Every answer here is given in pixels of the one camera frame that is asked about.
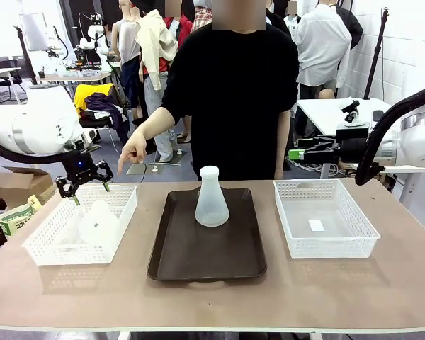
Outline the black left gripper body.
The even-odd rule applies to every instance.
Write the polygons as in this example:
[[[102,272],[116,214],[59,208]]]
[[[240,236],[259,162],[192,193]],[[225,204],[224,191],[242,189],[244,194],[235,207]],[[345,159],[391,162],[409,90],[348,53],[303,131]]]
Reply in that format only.
[[[93,179],[96,169],[89,149],[68,156],[62,161],[62,165],[68,179]]]

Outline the translucent white conical flask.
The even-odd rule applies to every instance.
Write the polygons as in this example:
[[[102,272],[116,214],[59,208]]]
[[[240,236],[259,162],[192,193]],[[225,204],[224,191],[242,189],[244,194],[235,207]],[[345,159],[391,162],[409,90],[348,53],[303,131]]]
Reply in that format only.
[[[204,166],[200,170],[201,187],[195,219],[205,227],[219,227],[228,221],[230,212],[219,184],[219,169]]]
[[[81,211],[78,222],[79,236],[89,245],[109,245],[113,243],[118,226],[118,218],[104,200],[96,200],[88,210]]]

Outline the person's left forearm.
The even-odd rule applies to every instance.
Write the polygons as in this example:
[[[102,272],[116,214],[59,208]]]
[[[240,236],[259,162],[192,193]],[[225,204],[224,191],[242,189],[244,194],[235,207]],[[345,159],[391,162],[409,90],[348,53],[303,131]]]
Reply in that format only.
[[[277,127],[277,148],[276,148],[276,169],[283,170],[285,161],[285,150],[290,132],[290,111],[283,111],[278,117]]]

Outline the person's right forearm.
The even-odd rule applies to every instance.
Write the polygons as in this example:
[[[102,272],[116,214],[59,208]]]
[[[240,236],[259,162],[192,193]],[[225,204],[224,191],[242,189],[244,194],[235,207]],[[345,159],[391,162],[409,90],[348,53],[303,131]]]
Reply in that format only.
[[[137,127],[135,135],[141,135],[148,140],[166,132],[173,126],[175,126],[174,117],[167,109],[161,106]]]

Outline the black metal chair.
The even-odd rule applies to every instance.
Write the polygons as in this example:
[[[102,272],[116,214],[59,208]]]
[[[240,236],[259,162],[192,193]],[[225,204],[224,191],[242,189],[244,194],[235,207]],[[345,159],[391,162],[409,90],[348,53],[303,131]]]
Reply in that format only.
[[[90,128],[94,130],[107,130],[112,140],[114,150],[117,153],[119,153],[119,151],[115,145],[111,130],[115,130],[122,146],[124,146],[129,139],[128,133],[130,131],[130,124],[127,120],[122,123],[115,124],[112,122],[111,117],[108,116],[100,119],[80,118],[79,123],[83,128]]]

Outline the dark purple garment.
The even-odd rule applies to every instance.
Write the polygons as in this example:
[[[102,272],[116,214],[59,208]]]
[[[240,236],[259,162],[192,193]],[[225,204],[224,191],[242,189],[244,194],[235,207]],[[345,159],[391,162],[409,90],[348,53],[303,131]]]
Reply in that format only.
[[[91,111],[93,115],[99,113],[108,114],[112,128],[115,129],[122,143],[125,145],[129,139],[130,124],[126,112],[114,104],[113,97],[104,93],[93,93],[85,98],[86,109]]]

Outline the white perforated plastic basket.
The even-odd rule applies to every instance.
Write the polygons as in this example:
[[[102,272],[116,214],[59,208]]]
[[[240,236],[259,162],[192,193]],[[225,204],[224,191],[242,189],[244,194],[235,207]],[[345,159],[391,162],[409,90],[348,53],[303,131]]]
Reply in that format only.
[[[380,239],[338,179],[274,181],[275,202],[293,259],[366,259]],[[309,220],[321,220],[313,232]]]
[[[36,265],[93,265],[112,262],[137,207],[137,185],[110,184],[109,187],[110,192],[106,192],[101,184],[82,186],[76,192],[80,206],[73,200],[62,199],[23,243],[23,248]],[[88,210],[96,200],[106,201],[118,218],[115,239],[109,245],[89,245],[79,236],[81,211]]]

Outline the person in black shirt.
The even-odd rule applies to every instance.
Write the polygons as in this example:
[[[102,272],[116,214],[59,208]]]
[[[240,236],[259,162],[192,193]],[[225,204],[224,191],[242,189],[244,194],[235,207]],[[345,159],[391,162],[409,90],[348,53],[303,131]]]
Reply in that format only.
[[[266,22],[266,0],[212,0],[169,71],[161,106],[191,117],[194,172],[222,181],[274,180],[278,117],[298,99],[298,49]]]

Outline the black office chair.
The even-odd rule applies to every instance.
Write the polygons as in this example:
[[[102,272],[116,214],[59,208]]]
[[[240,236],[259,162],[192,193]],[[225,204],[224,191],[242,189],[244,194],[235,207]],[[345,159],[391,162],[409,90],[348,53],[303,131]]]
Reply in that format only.
[[[7,101],[12,101],[13,99],[20,100],[21,98],[18,95],[14,95],[14,98],[12,97],[11,91],[14,90],[14,85],[16,85],[23,93],[26,94],[26,90],[23,88],[22,83],[22,77],[19,73],[19,70],[21,69],[18,66],[18,61],[15,59],[8,59],[8,60],[0,60],[0,69],[8,69],[8,68],[17,68],[17,70],[12,70],[9,72],[11,75],[8,77],[6,74],[0,76],[0,103],[5,103]],[[1,98],[1,88],[7,88],[8,89],[8,97]]]

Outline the tall black tripod stand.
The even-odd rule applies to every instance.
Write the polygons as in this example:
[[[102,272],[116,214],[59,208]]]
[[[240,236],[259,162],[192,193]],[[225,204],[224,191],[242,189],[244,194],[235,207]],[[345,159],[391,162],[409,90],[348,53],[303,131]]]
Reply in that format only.
[[[388,7],[384,7],[382,9],[382,12],[381,12],[380,30],[379,30],[379,33],[378,33],[378,39],[377,39],[376,46],[374,48],[373,59],[372,59],[372,63],[371,63],[371,66],[370,66],[370,71],[369,71],[367,83],[366,83],[366,86],[365,86],[365,92],[364,92],[364,97],[363,97],[364,100],[368,100],[370,98],[370,90],[371,90],[371,87],[372,87],[372,84],[373,84],[373,79],[374,79],[374,76],[375,76],[375,70],[376,70],[376,67],[377,67],[378,58],[379,58],[380,52],[381,52],[382,47],[383,47],[383,44],[382,44],[383,43],[383,35],[384,35],[384,32],[385,32],[385,26],[386,26],[388,17],[389,17],[389,9],[388,9]]]

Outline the dark brown plastic tray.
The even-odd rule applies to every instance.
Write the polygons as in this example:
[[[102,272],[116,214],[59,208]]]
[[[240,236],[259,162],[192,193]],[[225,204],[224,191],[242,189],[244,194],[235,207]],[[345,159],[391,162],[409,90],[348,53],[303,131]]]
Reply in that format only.
[[[258,278],[267,264],[251,190],[225,188],[229,219],[195,219],[198,189],[168,193],[147,275],[155,281],[214,282]]]

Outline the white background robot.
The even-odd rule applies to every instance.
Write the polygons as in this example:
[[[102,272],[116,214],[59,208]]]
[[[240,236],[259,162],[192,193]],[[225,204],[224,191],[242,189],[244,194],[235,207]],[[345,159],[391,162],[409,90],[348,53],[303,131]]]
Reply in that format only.
[[[108,63],[108,40],[101,14],[80,13],[78,15],[81,39],[78,49],[81,52],[82,62],[88,68],[104,68]]]

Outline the white light panel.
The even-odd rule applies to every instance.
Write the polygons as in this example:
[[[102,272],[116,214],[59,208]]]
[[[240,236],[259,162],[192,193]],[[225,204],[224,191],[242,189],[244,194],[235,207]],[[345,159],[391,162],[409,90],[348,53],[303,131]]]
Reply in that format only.
[[[22,13],[19,18],[29,51],[44,51],[50,47],[47,24],[42,12]]]

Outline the mannequin in cream jacket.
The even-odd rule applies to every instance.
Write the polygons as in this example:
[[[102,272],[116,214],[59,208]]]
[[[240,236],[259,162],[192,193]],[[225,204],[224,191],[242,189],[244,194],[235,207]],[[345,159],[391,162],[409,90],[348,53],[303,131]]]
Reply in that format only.
[[[156,0],[130,1],[141,13],[141,18],[136,21],[135,40],[141,48],[139,78],[144,84],[144,100],[150,116],[162,104],[169,68],[178,51],[178,42],[166,28],[164,19],[156,8]],[[126,152],[135,153],[137,130],[126,144]],[[179,149],[173,128],[150,138],[154,138],[156,143],[159,161],[170,162],[174,152]]]

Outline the grey mannequin base plate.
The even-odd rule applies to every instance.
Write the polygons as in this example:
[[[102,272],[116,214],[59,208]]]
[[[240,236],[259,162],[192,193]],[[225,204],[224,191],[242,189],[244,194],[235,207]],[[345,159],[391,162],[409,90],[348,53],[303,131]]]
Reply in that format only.
[[[160,174],[163,166],[154,164],[133,164],[127,170],[126,174],[129,176],[140,176],[144,174]]]

